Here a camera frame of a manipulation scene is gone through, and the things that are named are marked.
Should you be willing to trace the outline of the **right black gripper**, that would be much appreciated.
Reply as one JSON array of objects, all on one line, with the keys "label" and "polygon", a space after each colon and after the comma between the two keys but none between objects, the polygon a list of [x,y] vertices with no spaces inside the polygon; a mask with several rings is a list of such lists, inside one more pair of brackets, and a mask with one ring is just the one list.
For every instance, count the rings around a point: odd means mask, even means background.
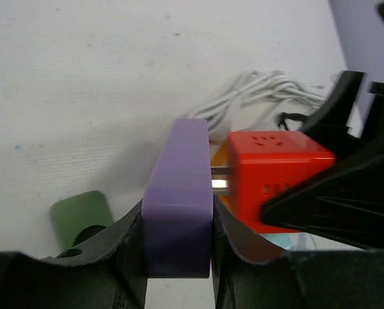
[{"label": "right black gripper", "polygon": [[[324,104],[308,116],[300,131],[311,138],[344,135],[347,121],[365,74],[342,71]],[[373,101],[360,138],[369,142],[384,132],[384,82],[373,82],[369,88]]]}]

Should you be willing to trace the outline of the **teal charger cube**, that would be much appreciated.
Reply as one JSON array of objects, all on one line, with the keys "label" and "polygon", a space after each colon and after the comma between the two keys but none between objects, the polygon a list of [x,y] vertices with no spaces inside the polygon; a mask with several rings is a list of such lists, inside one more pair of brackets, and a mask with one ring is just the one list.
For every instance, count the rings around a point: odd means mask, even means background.
[{"label": "teal charger cube", "polygon": [[262,237],[284,250],[291,250],[294,247],[288,233],[263,234]]}]

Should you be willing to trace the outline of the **orange usb hub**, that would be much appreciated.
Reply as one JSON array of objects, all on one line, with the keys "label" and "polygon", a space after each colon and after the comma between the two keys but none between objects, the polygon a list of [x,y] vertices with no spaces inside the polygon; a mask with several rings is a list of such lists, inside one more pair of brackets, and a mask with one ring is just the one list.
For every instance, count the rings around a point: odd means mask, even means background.
[{"label": "orange usb hub", "polygon": [[[211,144],[210,151],[212,154],[212,167],[226,167],[228,165],[228,142],[226,140],[220,144]],[[213,174],[212,180],[215,189],[224,191],[224,195],[219,195],[219,198],[224,203],[225,207],[230,209],[231,197],[229,196],[228,191],[228,175]]]}]

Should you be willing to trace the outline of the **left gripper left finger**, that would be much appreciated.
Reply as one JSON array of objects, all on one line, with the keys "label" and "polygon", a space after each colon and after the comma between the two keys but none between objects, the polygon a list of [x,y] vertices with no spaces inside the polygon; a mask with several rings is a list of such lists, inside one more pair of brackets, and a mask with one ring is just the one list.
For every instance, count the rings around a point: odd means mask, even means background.
[{"label": "left gripper left finger", "polygon": [[0,252],[0,308],[144,308],[141,209],[57,257]]}]

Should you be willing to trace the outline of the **purple usb hub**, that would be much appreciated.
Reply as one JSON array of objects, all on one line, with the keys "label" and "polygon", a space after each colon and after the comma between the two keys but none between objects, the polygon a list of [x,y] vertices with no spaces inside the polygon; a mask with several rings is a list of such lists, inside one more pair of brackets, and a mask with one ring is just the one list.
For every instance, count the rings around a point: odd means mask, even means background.
[{"label": "purple usb hub", "polygon": [[209,276],[213,201],[207,123],[178,119],[143,195],[149,277]]}]

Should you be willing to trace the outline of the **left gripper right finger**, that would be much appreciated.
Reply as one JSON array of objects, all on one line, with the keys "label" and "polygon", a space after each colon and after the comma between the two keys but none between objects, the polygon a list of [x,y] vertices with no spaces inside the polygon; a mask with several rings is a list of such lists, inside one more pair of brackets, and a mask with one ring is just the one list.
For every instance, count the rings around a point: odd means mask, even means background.
[{"label": "left gripper right finger", "polygon": [[384,308],[384,250],[287,251],[214,198],[216,308]]}]

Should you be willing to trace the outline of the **green power strip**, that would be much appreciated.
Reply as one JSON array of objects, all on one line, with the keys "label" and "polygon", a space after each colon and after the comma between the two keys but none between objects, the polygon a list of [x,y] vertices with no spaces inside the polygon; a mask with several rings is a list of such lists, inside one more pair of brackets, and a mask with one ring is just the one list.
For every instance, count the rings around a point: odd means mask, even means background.
[{"label": "green power strip", "polygon": [[53,204],[50,220],[63,250],[74,247],[114,223],[105,195],[89,191]]}]

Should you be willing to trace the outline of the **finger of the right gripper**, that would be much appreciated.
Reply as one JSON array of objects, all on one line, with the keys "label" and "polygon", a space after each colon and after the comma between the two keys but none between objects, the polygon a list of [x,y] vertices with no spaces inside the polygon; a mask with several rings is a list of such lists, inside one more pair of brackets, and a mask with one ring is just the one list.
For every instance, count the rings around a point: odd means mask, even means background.
[{"label": "finger of the right gripper", "polygon": [[384,248],[384,136],[262,208],[267,225]]}]

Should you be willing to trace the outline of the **red cube socket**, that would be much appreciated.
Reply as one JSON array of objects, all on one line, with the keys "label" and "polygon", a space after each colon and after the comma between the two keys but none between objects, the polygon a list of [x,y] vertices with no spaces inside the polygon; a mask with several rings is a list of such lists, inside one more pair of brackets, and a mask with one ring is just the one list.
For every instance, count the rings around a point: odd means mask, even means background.
[{"label": "red cube socket", "polygon": [[229,211],[258,234],[290,232],[262,223],[263,205],[336,162],[333,152],[300,131],[235,131],[226,141]]}]

